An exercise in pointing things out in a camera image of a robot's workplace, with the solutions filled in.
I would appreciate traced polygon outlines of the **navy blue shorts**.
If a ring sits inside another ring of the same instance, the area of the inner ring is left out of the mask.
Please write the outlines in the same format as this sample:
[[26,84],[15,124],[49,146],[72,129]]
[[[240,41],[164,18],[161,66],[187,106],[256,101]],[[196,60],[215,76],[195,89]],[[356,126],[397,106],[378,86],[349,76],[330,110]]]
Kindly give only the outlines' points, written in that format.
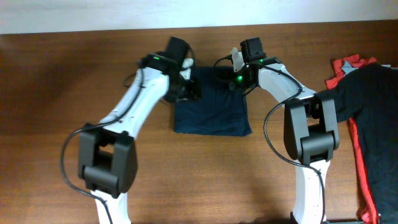
[[211,67],[197,67],[201,99],[175,104],[174,131],[183,134],[244,137],[252,133],[246,97],[215,78]]

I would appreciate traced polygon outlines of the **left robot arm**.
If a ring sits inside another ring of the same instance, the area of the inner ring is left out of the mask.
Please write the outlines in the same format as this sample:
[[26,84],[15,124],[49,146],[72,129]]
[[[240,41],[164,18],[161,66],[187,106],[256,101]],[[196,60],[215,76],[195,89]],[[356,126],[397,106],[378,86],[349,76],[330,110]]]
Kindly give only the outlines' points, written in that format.
[[191,78],[192,49],[171,37],[164,51],[139,62],[134,81],[119,103],[97,125],[80,131],[78,176],[96,202],[100,223],[130,223],[127,193],[137,174],[135,141],[160,100],[198,100],[199,82]]

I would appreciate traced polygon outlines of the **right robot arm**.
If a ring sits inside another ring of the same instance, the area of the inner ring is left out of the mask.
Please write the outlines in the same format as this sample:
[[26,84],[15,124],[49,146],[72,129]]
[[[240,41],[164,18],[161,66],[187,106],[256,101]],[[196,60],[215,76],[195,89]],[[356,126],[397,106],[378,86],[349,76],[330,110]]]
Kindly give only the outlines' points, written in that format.
[[291,223],[326,223],[325,182],[334,151],[340,145],[335,102],[320,96],[291,75],[277,57],[267,57],[260,38],[232,48],[233,88],[259,87],[284,109],[284,146],[288,156],[276,156],[295,167],[295,203]]

